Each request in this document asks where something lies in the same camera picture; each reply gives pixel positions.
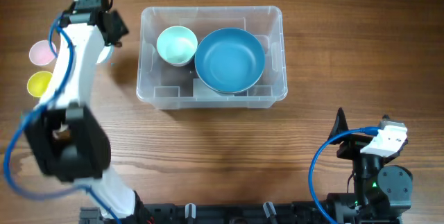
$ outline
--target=wood grain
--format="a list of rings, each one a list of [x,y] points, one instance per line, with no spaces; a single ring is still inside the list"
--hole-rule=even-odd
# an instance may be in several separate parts
[[[0,0],[0,153],[36,100],[32,44],[70,0]],[[289,94],[267,110],[159,111],[135,95],[140,15],[149,6],[278,6],[284,17]],[[443,0],[115,0],[130,29],[114,65],[98,67],[92,110],[112,142],[112,163],[145,203],[285,203],[310,200],[307,170],[338,107],[352,128],[383,114],[406,122],[409,145],[394,164],[413,172],[406,224],[444,218]],[[318,196],[344,192],[351,164],[329,147],[315,172]],[[52,191],[22,139],[17,180]],[[82,195],[35,203],[0,181],[2,223],[76,223]]]

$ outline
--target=plastic bin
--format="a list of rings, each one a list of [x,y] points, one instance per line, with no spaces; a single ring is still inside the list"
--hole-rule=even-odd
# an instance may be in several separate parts
[[[157,37],[170,26],[191,29],[198,41],[220,28],[235,27],[252,33],[266,54],[259,81],[240,94],[221,94],[198,77],[194,62],[174,67],[159,56]],[[157,109],[191,107],[268,108],[288,92],[282,13],[275,6],[150,7],[142,13],[137,96]]]

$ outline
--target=pink cup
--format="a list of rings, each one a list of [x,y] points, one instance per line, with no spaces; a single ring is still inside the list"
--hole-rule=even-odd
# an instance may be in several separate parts
[[[52,43],[53,48],[57,51],[56,46]],[[38,66],[47,65],[54,59],[54,54],[49,48],[48,40],[42,40],[33,45],[29,51],[29,60]]]

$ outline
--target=blue plate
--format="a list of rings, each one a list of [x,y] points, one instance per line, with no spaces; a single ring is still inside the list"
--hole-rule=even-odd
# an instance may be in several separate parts
[[[199,44],[194,62],[211,89],[238,93],[252,87],[265,67],[265,53],[255,36],[238,28],[210,33]]]

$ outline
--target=yellow bowl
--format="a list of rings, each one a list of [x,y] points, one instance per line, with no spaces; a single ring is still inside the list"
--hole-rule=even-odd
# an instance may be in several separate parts
[[[43,96],[52,77],[53,74],[49,71],[39,71],[35,73],[28,80],[28,93],[37,98]]]

